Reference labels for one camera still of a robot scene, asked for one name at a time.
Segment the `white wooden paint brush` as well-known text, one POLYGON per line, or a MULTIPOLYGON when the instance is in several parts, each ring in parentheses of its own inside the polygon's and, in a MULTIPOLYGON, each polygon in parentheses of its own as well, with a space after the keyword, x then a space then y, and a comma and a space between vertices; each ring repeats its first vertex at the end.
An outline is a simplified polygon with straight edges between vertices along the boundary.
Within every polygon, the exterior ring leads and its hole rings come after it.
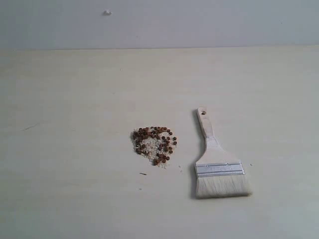
POLYGON ((205 151, 195 163, 196 197, 207 199, 251 195, 252 190, 241 161, 220 146, 207 109, 199 107, 197 116, 205 139, 205 151))

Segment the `brown beans and grain pile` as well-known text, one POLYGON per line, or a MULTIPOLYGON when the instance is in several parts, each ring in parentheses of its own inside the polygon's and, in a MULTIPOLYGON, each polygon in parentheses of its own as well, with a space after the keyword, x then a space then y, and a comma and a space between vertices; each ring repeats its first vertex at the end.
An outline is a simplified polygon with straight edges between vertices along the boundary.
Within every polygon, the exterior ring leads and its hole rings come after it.
POLYGON ((178 145, 178 137, 168 127, 149 126, 131 132, 134 152, 153 166, 166 168, 178 145))

